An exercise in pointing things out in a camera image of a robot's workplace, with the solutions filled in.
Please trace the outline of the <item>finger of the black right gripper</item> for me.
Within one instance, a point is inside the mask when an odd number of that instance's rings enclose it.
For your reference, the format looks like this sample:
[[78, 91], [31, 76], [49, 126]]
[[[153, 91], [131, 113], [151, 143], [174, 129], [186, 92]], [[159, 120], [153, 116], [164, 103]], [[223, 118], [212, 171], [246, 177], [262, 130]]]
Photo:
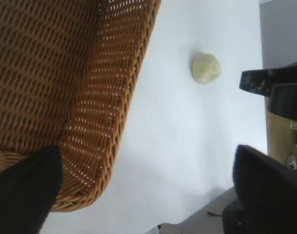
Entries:
[[274, 86], [290, 83], [297, 83], [297, 62], [280, 68], [243, 71], [239, 88], [269, 97]]
[[297, 83], [274, 86], [268, 103], [268, 111], [297, 121]]

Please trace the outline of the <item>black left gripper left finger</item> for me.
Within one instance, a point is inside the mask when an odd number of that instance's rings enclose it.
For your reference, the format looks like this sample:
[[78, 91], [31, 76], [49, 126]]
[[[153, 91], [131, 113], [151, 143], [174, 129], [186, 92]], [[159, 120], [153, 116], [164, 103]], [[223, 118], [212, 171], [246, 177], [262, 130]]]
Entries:
[[38, 234], [62, 186], [58, 146], [0, 172], [0, 234]]

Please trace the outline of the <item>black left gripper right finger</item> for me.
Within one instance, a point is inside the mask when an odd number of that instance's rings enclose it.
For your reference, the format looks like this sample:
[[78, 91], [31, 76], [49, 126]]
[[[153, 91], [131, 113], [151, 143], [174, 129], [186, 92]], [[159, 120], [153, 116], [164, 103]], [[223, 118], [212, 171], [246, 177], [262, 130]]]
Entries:
[[297, 234], [297, 172], [248, 145], [239, 145], [233, 181], [248, 233]]

